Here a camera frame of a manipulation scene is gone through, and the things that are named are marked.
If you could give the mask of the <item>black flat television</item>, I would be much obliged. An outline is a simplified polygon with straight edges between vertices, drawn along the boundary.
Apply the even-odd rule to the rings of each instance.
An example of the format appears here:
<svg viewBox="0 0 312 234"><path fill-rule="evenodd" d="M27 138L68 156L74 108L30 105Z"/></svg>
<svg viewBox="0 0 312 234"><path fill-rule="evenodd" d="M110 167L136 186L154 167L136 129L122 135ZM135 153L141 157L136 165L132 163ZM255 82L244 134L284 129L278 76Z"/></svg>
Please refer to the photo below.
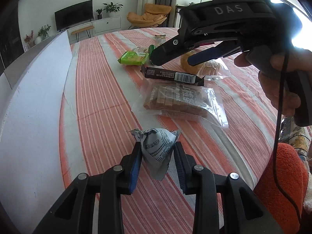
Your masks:
<svg viewBox="0 0 312 234"><path fill-rule="evenodd" d="M93 1L85 1L71 5L54 13L57 31L93 19Z"/></svg>

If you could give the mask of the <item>green sausage stick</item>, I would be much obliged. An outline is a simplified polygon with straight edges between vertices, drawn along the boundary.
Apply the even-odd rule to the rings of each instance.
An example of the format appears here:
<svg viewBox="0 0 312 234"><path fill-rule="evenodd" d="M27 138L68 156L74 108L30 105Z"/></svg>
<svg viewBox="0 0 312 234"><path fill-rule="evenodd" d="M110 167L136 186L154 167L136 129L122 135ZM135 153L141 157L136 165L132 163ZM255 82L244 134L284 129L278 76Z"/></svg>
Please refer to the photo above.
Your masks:
<svg viewBox="0 0 312 234"><path fill-rule="evenodd" d="M152 52L156 49L156 46L151 44L149 47L148 47L148 53L149 54L152 54Z"/></svg>

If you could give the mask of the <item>orange lounge chair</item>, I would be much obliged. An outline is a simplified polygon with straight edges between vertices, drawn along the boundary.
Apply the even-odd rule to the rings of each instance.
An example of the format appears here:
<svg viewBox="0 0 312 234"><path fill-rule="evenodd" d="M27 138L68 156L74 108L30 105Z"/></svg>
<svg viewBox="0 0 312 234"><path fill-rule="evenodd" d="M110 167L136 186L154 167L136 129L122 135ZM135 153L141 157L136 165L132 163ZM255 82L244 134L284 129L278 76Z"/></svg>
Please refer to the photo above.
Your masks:
<svg viewBox="0 0 312 234"><path fill-rule="evenodd" d="M138 15L134 12L128 13L127 20L131 23L129 28L158 27L167 19L171 10L171 6L146 3L142 15Z"/></svg>

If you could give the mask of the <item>red flower plant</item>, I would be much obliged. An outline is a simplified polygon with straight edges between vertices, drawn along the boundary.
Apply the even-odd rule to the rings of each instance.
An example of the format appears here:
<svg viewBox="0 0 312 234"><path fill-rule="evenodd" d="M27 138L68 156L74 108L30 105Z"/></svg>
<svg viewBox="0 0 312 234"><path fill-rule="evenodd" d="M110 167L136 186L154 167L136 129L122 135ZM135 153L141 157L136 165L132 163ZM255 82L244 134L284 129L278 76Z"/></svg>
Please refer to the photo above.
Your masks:
<svg viewBox="0 0 312 234"><path fill-rule="evenodd" d="M34 46L33 36L34 36L34 31L31 30L31 33L29 35L26 34L24 37L24 42L27 43L29 45L29 47Z"/></svg>

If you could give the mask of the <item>white foam board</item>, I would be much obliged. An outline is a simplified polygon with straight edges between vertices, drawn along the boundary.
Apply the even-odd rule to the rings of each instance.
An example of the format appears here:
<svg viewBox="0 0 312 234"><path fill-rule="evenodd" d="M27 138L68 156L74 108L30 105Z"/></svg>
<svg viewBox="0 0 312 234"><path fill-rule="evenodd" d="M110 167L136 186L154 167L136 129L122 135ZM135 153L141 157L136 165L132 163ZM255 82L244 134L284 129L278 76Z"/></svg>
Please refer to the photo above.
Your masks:
<svg viewBox="0 0 312 234"><path fill-rule="evenodd" d="M32 233L64 190L59 120L71 60L59 34L28 65L1 116L1 203L21 233Z"/></svg>

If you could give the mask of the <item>bagged bread loaf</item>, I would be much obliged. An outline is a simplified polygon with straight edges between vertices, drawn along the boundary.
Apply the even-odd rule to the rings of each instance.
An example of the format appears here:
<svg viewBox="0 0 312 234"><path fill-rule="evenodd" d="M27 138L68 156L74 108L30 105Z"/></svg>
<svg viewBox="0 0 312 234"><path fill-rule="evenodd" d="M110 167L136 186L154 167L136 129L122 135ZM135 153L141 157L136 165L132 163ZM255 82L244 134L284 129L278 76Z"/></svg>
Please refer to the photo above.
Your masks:
<svg viewBox="0 0 312 234"><path fill-rule="evenodd" d="M230 76L230 71L225 63L220 59L212 59L210 61L206 61L204 63L200 63L196 66L191 66L188 62L188 58L196 53L199 50L192 50L180 57L180 64L183 70L189 74L195 74L198 77L212 77L212 78L220 78L220 77L228 77Z"/></svg>

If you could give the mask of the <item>grey white snack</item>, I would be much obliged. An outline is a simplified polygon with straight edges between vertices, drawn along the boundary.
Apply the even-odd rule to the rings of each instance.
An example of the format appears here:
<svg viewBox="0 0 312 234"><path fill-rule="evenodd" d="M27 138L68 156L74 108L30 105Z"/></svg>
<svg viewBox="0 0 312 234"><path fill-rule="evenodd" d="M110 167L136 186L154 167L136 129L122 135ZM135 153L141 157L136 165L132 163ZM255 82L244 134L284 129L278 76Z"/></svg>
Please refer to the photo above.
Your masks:
<svg viewBox="0 0 312 234"><path fill-rule="evenodd" d="M164 128L147 130L133 129L130 133L141 143L144 161L152 178L161 181L166 175L173 146L178 140L181 130L169 131Z"/></svg>

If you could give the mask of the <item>long gummy candy packet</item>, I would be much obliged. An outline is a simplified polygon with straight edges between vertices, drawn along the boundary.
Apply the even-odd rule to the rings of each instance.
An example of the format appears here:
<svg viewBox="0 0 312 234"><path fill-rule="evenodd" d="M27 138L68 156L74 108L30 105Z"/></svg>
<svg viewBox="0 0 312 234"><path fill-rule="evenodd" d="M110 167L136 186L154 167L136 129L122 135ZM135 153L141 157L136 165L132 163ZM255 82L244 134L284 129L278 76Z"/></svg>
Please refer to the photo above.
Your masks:
<svg viewBox="0 0 312 234"><path fill-rule="evenodd" d="M155 35L155 41L156 41L156 46L160 46L166 42L166 35L165 34L156 34Z"/></svg>

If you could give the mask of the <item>large potted green plant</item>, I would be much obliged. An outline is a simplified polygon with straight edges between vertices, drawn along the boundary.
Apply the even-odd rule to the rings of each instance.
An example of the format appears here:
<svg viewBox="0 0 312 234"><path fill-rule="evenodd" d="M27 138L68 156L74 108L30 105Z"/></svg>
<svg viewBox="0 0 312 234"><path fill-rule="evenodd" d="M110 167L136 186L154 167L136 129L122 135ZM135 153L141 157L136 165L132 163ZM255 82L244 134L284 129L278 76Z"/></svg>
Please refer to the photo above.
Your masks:
<svg viewBox="0 0 312 234"><path fill-rule="evenodd" d="M118 13L124 6L121 3L113 3L113 2L103 3L103 5L104 5L104 10L106 11L106 15L108 18Z"/></svg>

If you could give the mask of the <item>white vase green plant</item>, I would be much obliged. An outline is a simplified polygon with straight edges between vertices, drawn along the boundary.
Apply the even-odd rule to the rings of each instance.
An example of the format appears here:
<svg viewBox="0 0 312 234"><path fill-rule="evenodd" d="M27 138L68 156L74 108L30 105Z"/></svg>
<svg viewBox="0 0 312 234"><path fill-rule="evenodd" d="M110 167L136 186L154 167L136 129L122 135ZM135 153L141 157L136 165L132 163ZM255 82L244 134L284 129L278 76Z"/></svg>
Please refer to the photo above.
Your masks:
<svg viewBox="0 0 312 234"><path fill-rule="evenodd" d="M37 38L35 39L34 43L35 44L39 44L41 43L43 40L45 40L49 34L49 30L50 30L51 26L50 25L44 25L40 28L40 30L38 31L38 36Z"/></svg>

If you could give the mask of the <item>dark brown chocolate bar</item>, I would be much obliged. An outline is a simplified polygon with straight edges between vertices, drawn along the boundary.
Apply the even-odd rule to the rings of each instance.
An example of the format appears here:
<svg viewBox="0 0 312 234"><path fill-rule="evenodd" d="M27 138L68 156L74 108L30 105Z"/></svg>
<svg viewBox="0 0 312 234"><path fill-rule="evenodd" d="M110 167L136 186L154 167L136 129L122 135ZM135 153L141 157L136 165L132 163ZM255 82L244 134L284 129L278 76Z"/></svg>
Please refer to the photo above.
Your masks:
<svg viewBox="0 0 312 234"><path fill-rule="evenodd" d="M177 72L150 66L141 66L141 72L144 77L148 79L179 82L195 86L205 86L205 79L200 78L195 74L188 74L185 72Z"/></svg>

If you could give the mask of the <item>striped orange white tablecloth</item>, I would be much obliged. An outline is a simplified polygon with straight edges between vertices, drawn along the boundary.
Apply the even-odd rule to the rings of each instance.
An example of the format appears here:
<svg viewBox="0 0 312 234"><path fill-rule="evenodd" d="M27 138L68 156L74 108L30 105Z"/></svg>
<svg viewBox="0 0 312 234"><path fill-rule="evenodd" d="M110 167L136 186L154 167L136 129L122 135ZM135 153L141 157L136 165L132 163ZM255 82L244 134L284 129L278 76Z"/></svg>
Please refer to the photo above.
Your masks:
<svg viewBox="0 0 312 234"><path fill-rule="evenodd" d="M230 76L216 80L229 126L216 127L162 116L132 112L143 76L138 66L123 66L127 50L147 48L156 34L175 36L174 28L146 28L107 33L71 46L73 58L60 109L59 148L63 183L82 172L95 175L131 153L135 128L180 130L187 154L214 173L238 172L254 188L269 162L276 111L266 99L253 66L238 68L224 59Z"/></svg>

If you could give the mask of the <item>small wooden bench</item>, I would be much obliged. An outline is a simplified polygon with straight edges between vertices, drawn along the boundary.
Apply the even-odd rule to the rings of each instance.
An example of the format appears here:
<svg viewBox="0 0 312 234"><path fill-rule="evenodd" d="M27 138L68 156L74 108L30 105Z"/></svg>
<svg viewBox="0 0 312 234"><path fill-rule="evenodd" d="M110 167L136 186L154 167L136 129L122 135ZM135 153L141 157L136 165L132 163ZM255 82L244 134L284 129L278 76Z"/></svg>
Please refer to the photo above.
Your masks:
<svg viewBox="0 0 312 234"><path fill-rule="evenodd" d="M76 37L76 42L79 42L79 34L82 33L82 32L86 32L87 34L87 37L88 38L91 38L91 30L94 29L94 26L93 25L90 25L90 26L87 26L87 27L84 27L84 28L80 28L78 30L75 30L73 32L71 32L71 35L74 35Z"/></svg>

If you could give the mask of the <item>clear bag brown biscuits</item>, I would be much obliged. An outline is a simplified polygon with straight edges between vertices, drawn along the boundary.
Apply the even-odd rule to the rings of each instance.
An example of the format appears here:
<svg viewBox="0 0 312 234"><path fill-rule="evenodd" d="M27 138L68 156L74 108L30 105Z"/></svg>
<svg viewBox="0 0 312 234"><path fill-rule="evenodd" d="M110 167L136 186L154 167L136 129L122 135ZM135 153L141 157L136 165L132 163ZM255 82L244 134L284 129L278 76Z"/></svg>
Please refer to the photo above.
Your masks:
<svg viewBox="0 0 312 234"><path fill-rule="evenodd" d="M132 112L211 123L220 128L229 126L216 85L205 87L144 79Z"/></svg>

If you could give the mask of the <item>green snack packet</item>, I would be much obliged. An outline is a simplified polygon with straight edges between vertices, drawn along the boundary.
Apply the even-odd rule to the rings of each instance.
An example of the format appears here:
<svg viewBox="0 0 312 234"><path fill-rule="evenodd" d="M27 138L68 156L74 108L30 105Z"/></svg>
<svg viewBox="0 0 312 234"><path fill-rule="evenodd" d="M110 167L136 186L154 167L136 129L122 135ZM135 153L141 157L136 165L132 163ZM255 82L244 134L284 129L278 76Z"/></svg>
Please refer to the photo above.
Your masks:
<svg viewBox="0 0 312 234"><path fill-rule="evenodd" d="M126 51L117 61L126 66L142 66L149 58L146 52Z"/></svg>

